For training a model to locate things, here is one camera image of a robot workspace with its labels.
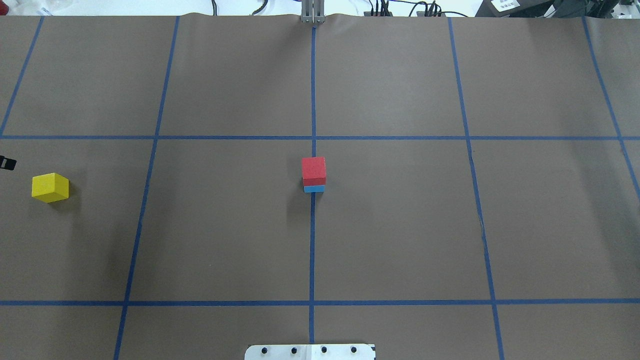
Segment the blue cube block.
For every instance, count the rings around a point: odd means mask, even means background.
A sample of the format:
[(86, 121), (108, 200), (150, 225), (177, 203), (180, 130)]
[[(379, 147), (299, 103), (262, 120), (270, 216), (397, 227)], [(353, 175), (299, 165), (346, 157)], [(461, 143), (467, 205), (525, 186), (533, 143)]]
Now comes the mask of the blue cube block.
[(315, 185), (315, 186), (304, 186), (302, 187), (304, 193), (307, 194), (312, 194), (312, 193), (323, 193), (326, 189), (326, 186), (324, 184), (322, 185)]

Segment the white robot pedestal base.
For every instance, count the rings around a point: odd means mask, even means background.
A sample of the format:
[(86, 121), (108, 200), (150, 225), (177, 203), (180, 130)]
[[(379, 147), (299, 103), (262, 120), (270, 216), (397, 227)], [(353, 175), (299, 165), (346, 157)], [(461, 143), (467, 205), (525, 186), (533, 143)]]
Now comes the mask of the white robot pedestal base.
[(256, 344), (249, 346), (245, 360), (375, 360), (374, 344)]

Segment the yellow cube block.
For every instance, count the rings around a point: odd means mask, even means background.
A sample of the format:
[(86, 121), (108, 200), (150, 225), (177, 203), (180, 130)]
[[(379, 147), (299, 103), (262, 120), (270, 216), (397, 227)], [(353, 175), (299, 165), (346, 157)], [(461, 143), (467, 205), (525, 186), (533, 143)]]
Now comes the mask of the yellow cube block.
[(30, 196), (44, 203), (66, 200), (70, 197), (70, 180), (58, 173), (34, 176)]

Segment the aluminium frame post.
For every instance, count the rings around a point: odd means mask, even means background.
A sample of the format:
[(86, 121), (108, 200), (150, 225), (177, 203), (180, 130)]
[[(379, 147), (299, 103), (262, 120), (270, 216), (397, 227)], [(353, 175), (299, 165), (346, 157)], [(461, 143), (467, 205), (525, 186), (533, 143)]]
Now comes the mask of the aluminium frame post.
[(324, 0), (300, 0), (301, 22), (305, 24), (322, 24), (326, 21)]

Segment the red cube block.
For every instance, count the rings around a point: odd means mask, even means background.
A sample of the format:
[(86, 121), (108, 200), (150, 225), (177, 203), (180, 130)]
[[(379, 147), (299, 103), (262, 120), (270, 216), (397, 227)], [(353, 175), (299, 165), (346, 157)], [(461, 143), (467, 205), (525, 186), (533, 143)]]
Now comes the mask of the red cube block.
[(315, 187), (327, 184), (326, 158), (322, 156), (301, 159), (302, 186)]

